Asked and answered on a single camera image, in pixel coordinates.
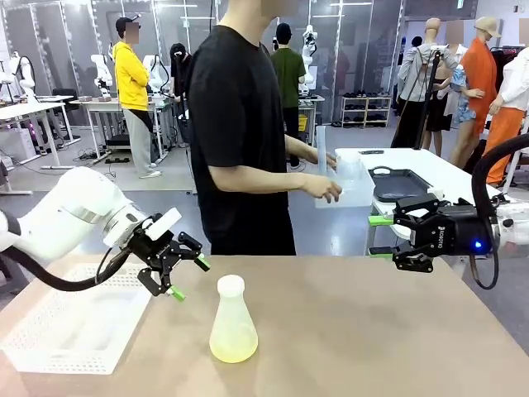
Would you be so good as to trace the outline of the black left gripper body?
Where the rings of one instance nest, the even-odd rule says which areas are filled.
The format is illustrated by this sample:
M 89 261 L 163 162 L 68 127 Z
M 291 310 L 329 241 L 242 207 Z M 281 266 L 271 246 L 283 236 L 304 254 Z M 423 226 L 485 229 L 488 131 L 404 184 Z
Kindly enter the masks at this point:
M 135 227 L 127 243 L 131 254 L 158 272 L 172 270 L 181 261 L 178 248 L 179 244 L 174 240 L 171 231 L 166 231 L 157 240 L 152 240 L 142 226 Z

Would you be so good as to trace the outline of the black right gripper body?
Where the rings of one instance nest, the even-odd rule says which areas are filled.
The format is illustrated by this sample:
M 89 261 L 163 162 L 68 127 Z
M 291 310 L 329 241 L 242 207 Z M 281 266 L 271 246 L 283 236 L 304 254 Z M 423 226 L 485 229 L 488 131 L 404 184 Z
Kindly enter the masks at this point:
M 445 206 L 420 217 L 416 248 L 429 256 L 484 255 L 492 242 L 485 222 L 473 206 Z

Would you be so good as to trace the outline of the person's right hand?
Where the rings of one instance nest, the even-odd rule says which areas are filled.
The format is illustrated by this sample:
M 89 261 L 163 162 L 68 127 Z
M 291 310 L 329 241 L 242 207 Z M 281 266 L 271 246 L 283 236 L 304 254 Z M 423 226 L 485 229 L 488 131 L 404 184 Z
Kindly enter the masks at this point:
M 308 175 L 303 189 L 315 199 L 325 199 L 328 203 L 338 202 L 342 193 L 340 185 L 320 175 Z

